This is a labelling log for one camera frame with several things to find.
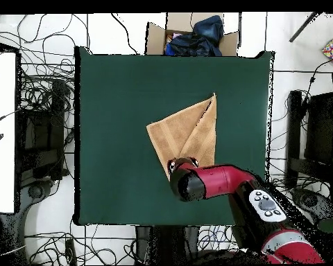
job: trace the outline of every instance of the green tabletop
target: green tabletop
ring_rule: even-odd
[[[79,52],[79,223],[234,224],[227,196],[187,203],[173,196],[146,126],[216,92],[215,162],[264,177],[272,53],[242,58]]]

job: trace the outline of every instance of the black border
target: black border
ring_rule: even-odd
[[[266,146],[266,170],[265,170],[265,182],[270,182],[270,153],[271,153],[271,118],[273,116],[273,81],[274,81],[274,61],[275,52],[271,51],[270,58],[270,72],[269,72],[269,97],[268,97],[268,121],[267,121],[267,139],[268,145]]]
[[[75,74],[74,74],[74,214],[73,223],[80,226],[80,47],[74,47]]]
[[[15,53],[15,75],[16,75],[16,84],[15,84],[15,110],[19,106],[21,100],[22,92],[22,68],[21,68],[21,53],[18,48],[5,45],[0,43],[0,53]],[[20,186],[21,186],[21,170],[20,162],[22,160],[21,152],[19,151],[19,140],[18,140],[18,130],[19,130],[19,119],[15,115],[15,182],[14,182],[14,213],[19,212],[20,207]]]

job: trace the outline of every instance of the floor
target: floor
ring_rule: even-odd
[[[297,31],[300,25],[310,15],[310,12],[243,12],[241,18],[241,47],[239,56],[255,57],[260,51],[275,51],[275,63],[273,74],[273,120],[282,118],[286,114],[284,106],[289,92],[294,89],[307,90],[309,79],[314,69],[327,58],[321,49],[333,38],[333,15],[321,15],[315,22],[304,29],[300,36],[290,43],[290,37]],[[27,42],[23,42],[28,50],[23,51],[23,64],[28,74],[34,75],[34,64],[46,63],[59,64],[65,59],[65,67],[74,63],[73,46],[88,46],[95,54],[133,54],[128,46],[126,32],[110,14],[91,15],[28,15],[22,21],[24,15],[0,16],[0,42],[18,47],[17,27],[19,34]],[[128,30],[131,46],[138,52],[144,53],[146,24],[153,22],[161,27],[165,25],[165,13],[152,14],[126,14],[117,15]],[[238,13],[227,12],[224,14],[225,32],[230,33],[238,29]],[[59,31],[61,35],[40,40],[52,33]],[[42,51],[52,54],[43,56]],[[310,94],[320,94],[332,91],[331,72],[333,64],[322,66],[316,75],[316,81],[312,85]],[[68,121],[68,126],[73,126],[73,118]],[[272,123],[272,138],[286,131],[287,120],[282,119]],[[271,142],[271,176],[281,177],[284,170],[286,136],[279,136]],[[74,152],[74,142],[69,144],[66,152]],[[68,169],[74,177],[74,155],[66,156]],[[124,257],[124,245],[130,245],[135,238],[133,226],[96,226],[70,227],[71,216],[74,211],[74,181],[71,177],[65,177],[60,182],[58,192],[40,204],[33,206],[27,217],[25,235],[26,252],[28,256],[34,254],[51,236],[59,238],[60,232],[71,233],[82,243],[92,245],[94,236],[95,250],[109,248],[116,254],[117,260]],[[84,246],[75,243],[77,256],[84,254]],[[58,249],[64,251],[64,241],[58,241]],[[107,264],[114,262],[114,256],[110,251],[101,251],[100,257]],[[47,260],[45,254],[36,256],[35,261]],[[133,264],[130,257],[124,258],[121,265]],[[97,257],[87,252],[86,265],[101,265]]]

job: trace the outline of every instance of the tan towel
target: tan towel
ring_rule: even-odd
[[[216,147],[216,94],[147,125],[147,131],[168,179],[167,162],[173,158],[194,157],[199,166],[213,165]]]

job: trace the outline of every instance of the gray button panel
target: gray button panel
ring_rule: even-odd
[[[282,222],[287,218],[279,204],[263,190],[252,191],[249,195],[249,202],[265,222]]]

